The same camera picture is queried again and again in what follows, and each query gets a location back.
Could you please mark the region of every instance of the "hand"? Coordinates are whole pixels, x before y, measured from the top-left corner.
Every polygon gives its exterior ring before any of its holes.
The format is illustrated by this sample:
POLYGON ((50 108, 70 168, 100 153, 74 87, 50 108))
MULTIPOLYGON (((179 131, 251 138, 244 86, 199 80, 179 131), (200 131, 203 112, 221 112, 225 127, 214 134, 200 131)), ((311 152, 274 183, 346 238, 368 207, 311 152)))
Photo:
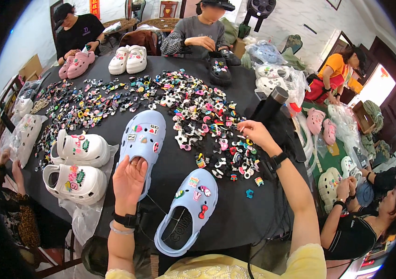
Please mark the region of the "hand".
POLYGON ((64 58, 65 61, 66 61, 66 60, 67 60, 67 57, 76 55, 76 52, 77 52, 77 51, 78 51, 78 50, 70 50, 70 51, 68 51, 68 52, 63 56, 63 58, 64 58))
POLYGON ((350 196, 354 196, 356 194, 356 186, 358 181, 354 176, 350 176, 346 179, 348 181, 348 188, 350 189, 350 196))
POLYGON ((366 177, 368 175, 368 173, 370 173, 371 171, 366 170, 366 169, 361 169, 361 173, 363 177, 366 177))
POLYGON ((333 95, 331 95, 330 93, 328 93, 328 97, 327 97, 328 101, 330 104, 336 104, 339 105, 340 102, 336 100, 335 97, 333 97, 333 95))
POLYGON ((26 191, 24 190, 24 177, 21 171, 21 162, 20 160, 15 160, 12 164, 12 175, 15 183, 18 186, 18 193, 25 195, 26 191))
POLYGON ((243 136, 265 150, 269 156, 279 155, 282 152, 279 145, 261 122, 246 120, 238 123, 237 129, 243 132, 243 136))
POLYGON ((120 162, 113 175, 113 188, 116 197, 115 211, 118 215, 134 214, 142 193, 148 164, 144 158, 135 157, 130 163, 127 155, 120 162))
POLYGON ((215 51, 215 41, 208 36, 187 38, 184 44, 186 46, 201 46, 209 51, 215 51))
POLYGON ((0 156, 0 165, 5 165, 7 161, 10 159, 10 150, 6 149, 0 156))
POLYGON ((89 51, 95 51, 96 48, 99 46, 99 42, 94 41, 94 42, 89 42, 86 44, 87 46, 91 46, 91 48, 89 49, 89 51))
POLYGON ((336 194, 338 195, 338 199, 343 199, 344 201, 348 198, 348 194, 350 192, 350 187, 348 184, 348 179, 343 179, 339 186, 336 188, 336 194))
POLYGON ((219 47, 218 48, 218 51, 220 51, 220 50, 222 50, 222 49, 228 49, 228 50, 231 50, 232 49, 232 47, 234 47, 233 45, 230 45, 230 47, 228 47, 228 46, 222 46, 222 47, 219 47))

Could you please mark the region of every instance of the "woman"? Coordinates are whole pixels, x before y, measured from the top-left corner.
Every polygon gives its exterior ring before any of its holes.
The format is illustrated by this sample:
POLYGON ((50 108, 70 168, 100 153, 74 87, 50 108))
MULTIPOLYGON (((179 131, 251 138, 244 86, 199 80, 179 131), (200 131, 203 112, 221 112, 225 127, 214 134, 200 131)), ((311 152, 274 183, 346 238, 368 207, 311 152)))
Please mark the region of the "woman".
POLYGON ((396 234, 396 172, 391 178, 393 187, 385 193, 378 208, 361 207, 356 197, 356 179, 343 179, 336 192, 339 200, 326 220, 320 224, 320 242, 327 260, 357 259, 367 254, 380 236, 387 239, 396 234), (342 215, 343 209, 349 214, 342 215))
POLYGON ((59 65, 63 64, 69 56, 74 56, 85 45, 90 46, 89 51, 99 55, 99 45, 105 39, 102 33, 105 30, 100 20, 93 14, 87 13, 76 16, 75 6, 64 3, 54 13, 55 28, 63 28, 57 33, 56 50, 59 65))
POLYGON ((187 52, 186 58, 204 59, 209 51, 227 48, 225 28, 219 21, 225 13, 221 3, 201 0, 196 4, 196 13, 197 16, 183 18, 176 24, 173 32, 162 42, 162 55, 187 52))
MULTIPOLYGON (((260 122, 247 120, 239 123, 237 129, 262 147, 269 156, 277 156, 282 153, 281 148, 274 142, 260 122)), ((146 161, 139 157, 130 162, 129 157, 126 156, 120 163, 113 176, 114 194, 116 196, 115 212, 117 215, 125 216, 126 214, 134 215, 136 213, 136 204, 142 192, 146 170, 146 161)), ((285 159, 281 163, 281 167, 277 169, 277 175, 294 212, 291 256, 288 260, 288 268, 282 277, 325 278, 326 265, 323 250, 320 246, 317 214, 311 192, 289 159, 285 159)), ((114 229, 110 231, 108 238, 109 258, 106 279, 135 278, 132 229, 117 223, 116 220, 112 222, 112 226, 114 229)), ((185 274, 187 271, 201 273, 210 268, 221 270, 221 272, 216 271, 215 276, 227 276, 228 270, 233 272, 227 277, 234 277, 239 275, 240 272, 249 276, 246 267, 246 262, 228 256, 204 255, 194 259, 179 260, 161 277, 176 278, 179 271, 181 274, 185 274)), ((251 269, 254 273, 261 273, 267 278, 280 277, 256 266, 252 266, 251 269)))
POLYGON ((365 53, 355 46, 347 48, 343 53, 331 55, 317 76, 308 77, 311 92, 305 92, 305 99, 316 103, 328 99, 332 104, 339 104, 344 82, 348 81, 348 73, 352 69, 364 72, 365 61, 365 53), (337 93, 333 96, 331 90, 335 89, 337 93))
POLYGON ((63 247, 66 235, 72 228, 71 224, 55 216, 26 194, 19 160, 12 164, 16 192, 2 187, 6 175, 5 164, 9 157, 9 150, 5 150, 0 156, 0 213, 13 242, 33 249, 63 247))
POLYGON ((40 246, 40 236, 37 229, 35 214, 29 205, 29 195, 24 189, 24 178, 21 164, 16 160, 12 164, 13 179, 17 185, 17 193, 2 187, 5 182, 5 164, 9 160, 9 151, 5 150, 0 156, 0 212, 7 231, 15 244, 37 248, 40 246))

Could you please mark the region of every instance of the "cardboard box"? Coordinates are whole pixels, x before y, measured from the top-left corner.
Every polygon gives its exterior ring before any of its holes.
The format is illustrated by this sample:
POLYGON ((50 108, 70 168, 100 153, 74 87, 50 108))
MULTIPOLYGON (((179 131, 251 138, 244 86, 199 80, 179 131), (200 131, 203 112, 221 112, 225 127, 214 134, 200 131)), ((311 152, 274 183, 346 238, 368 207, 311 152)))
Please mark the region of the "cardboard box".
POLYGON ((365 111, 363 105, 363 102, 359 101, 353 108, 353 114, 355 115, 356 120, 359 123, 362 133, 365 135, 371 133, 376 127, 376 124, 373 118, 365 111))
POLYGON ((18 72, 19 75, 23 77, 24 81, 38 80, 38 77, 43 72, 43 67, 41 67, 40 59, 38 54, 32 56, 26 64, 18 72))
POLYGON ((232 51, 238 58, 241 59, 244 52, 246 51, 246 49, 244 48, 245 46, 246 46, 246 44, 243 42, 243 40, 240 38, 237 38, 237 40, 234 43, 234 48, 232 49, 232 51))

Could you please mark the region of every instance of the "pile of shoe charms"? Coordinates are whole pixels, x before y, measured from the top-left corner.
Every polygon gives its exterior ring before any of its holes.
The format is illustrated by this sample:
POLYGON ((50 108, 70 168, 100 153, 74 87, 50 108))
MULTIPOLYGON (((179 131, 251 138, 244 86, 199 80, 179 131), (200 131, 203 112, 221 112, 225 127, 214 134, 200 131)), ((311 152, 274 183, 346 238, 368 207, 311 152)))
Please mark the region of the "pile of shoe charms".
POLYGON ((179 147, 186 151, 196 148, 196 164, 216 178, 249 179, 259 171, 260 155, 257 147, 237 131, 237 123, 245 118, 236 112, 236 103, 228 102, 220 89, 209 88, 181 70, 156 76, 165 90, 160 105, 170 108, 168 114, 175 121, 179 147), (202 142, 206 135, 210 135, 212 148, 202 142))
POLYGON ((105 118, 116 114, 117 111, 122 113, 128 109, 135 112, 139 107, 156 109, 155 102, 159 103, 161 97, 155 96, 154 88, 157 85, 150 86, 152 82, 149 76, 131 77, 130 83, 117 82, 118 79, 109 83, 103 83, 102 80, 85 80, 83 90, 64 80, 52 83, 46 90, 42 89, 38 93, 37 98, 44 99, 44 104, 52 101, 45 113, 52 123, 46 126, 37 143, 35 157, 38 157, 40 151, 44 151, 45 154, 35 171, 42 170, 50 163, 50 148, 56 141, 60 129, 74 131, 100 126, 105 118), (111 94, 117 90, 126 92, 111 94))

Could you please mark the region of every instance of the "bracelet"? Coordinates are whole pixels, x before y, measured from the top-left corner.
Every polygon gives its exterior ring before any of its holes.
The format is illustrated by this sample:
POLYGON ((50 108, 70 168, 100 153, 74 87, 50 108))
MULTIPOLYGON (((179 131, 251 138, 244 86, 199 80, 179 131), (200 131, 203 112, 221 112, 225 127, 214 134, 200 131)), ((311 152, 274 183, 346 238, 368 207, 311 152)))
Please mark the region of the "bracelet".
POLYGON ((370 176, 371 173, 372 173, 372 172, 370 171, 370 172, 367 174, 366 178, 365 178, 365 179, 366 179, 368 182, 370 182, 370 183, 372 183, 372 182, 368 180, 368 176, 370 176))
POLYGON ((110 229, 111 229, 113 232, 118 233, 118 234, 132 234, 132 233, 134 233, 134 229, 130 229, 130 230, 126 230, 126 231, 121 231, 121 230, 116 229, 116 228, 113 226, 113 222, 114 222, 114 220, 112 220, 112 221, 110 222, 110 229))
POLYGON ((334 208, 334 206, 337 205, 337 204, 342 205, 342 210, 345 210, 345 209, 346 209, 346 204, 345 204, 343 201, 340 201, 340 200, 336 201, 336 202, 333 204, 333 208, 334 208))

